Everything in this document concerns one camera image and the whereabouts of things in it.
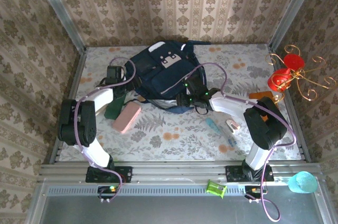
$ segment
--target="fabric mat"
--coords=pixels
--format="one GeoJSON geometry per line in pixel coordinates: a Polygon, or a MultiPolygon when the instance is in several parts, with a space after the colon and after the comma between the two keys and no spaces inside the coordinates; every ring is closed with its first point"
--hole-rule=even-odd
{"type": "MultiPolygon", "coordinates": [[[[90,92],[106,76],[107,65],[114,57],[131,58],[145,46],[89,48],[82,72],[77,98],[90,92]]],[[[215,62],[228,73],[224,92],[247,97],[248,93],[270,90],[267,80],[273,73],[273,66],[265,62],[269,53],[265,44],[197,45],[195,53],[200,63],[215,62]]],[[[206,66],[208,88],[219,88],[224,75],[215,66],[206,66]]],[[[126,101],[137,98],[133,91],[126,101]]],[[[225,125],[230,115],[209,112],[199,115],[195,110],[182,115],[171,114],[151,104],[141,104],[142,111],[125,134],[112,128],[113,120],[104,118],[104,112],[97,116],[97,139],[103,148],[119,161],[153,160],[243,160],[249,153],[252,139],[244,120],[234,117],[241,129],[237,135],[228,132],[228,138],[216,134],[205,122],[207,117],[217,124],[225,125]],[[234,138],[236,145],[229,143],[234,138]]],[[[289,121],[284,102],[278,107],[289,121]]],[[[283,142],[290,142],[289,133],[283,142]]],[[[301,160],[297,145],[278,149],[272,160],[301,160]]],[[[64,144],[59,161],[82,161],[84,158],[71,146],[64,144]]]]}

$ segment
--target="pink sponge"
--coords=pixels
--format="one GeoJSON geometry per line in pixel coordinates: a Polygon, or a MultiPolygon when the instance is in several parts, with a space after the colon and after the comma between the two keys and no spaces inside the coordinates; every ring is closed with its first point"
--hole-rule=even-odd
{"type": "Polygon", "coordinates": [[[135,102],[128,103],[121,114],[116,118],[112,127],[120,133],[125,133],[140,112],[140,105],[135,102]]]}

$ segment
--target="gray table surface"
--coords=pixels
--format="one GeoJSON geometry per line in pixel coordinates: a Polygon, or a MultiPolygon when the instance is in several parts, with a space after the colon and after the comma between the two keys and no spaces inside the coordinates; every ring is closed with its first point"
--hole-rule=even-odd
{"type": "MultiPolygon", "coordinates": [[[[292,193],[287,186],[270,186],[267,199],[280,209],[279,224],[323,223],[313,194],[292,193]]],[[[276,210],[267,203],[268,211],[276,210]]],[[[261,203],[244,197],[117,197],[110,204],[97,197],[48,197],[41,224],[264,224],[261,203]]]]}

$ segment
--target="navy backpack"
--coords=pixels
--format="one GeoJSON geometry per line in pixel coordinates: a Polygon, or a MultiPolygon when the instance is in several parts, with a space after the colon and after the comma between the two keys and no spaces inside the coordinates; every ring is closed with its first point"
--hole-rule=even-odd
{"type": "MultiPolygon", "coordinates": [[[[183,81],[175,85],[182,77],[191,72],[200,63],[194,53],[194,45],[210,44],[209,42],[188,41],[161,41],[141,51],[131,58],[136,67],[136,77],[142,84],[135,91],[156,107],[181,114],[193,107],[177,106],[176,95],[186,93],[183,81]]],[[[126,78],[133,74],[130,62],[125,64],[126,78]]],[[[203,67],[198,68],[193,75],[198,75],[206,85],[206,76],[203,67]]]]}

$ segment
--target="light blue cup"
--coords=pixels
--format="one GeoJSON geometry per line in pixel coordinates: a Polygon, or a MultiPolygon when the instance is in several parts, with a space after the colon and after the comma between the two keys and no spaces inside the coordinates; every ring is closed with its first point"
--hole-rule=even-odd
{"type": "Polygon", "coordinates": [[[317,190],[316,177],[306,171],[301,171],[290,178],[288,186],[295,193],[313,193],[317,190]]]}

